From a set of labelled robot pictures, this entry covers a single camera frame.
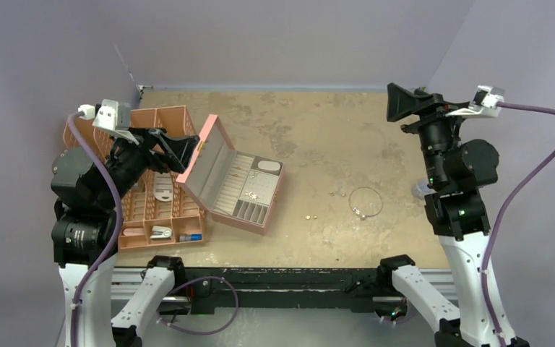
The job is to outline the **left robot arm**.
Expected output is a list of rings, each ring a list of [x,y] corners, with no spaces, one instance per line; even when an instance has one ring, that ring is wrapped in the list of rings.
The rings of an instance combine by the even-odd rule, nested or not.
[[[122,198],[148,170],[182,174],[200,141],[170,137],[164,128],[133,128],[99,159],[75,126],[78,146],[55,161],[51,189],[56,222],[54,261],[64,287],[67,346],[141,346],[140,323],[112,324],[109,288],[124,223]]]

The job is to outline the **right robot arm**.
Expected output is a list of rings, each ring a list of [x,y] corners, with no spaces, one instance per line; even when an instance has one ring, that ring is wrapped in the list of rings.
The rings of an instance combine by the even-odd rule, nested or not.
[[[462,142],[460,127],[469,118],[495,118],[504,91],[481,85],[467,103],[446,101],[438,93],[387,86],[387,120],[403,124],[421,143],[430,193],[426,216],[449,262],[456,302],[422,278],[406,255],[380,263],[377,285],[401,293],[434,332],[437,346],[525,346],[507,318],[490,258],[491,227],[480,188],[498,179],[499,154],[485,140]]]

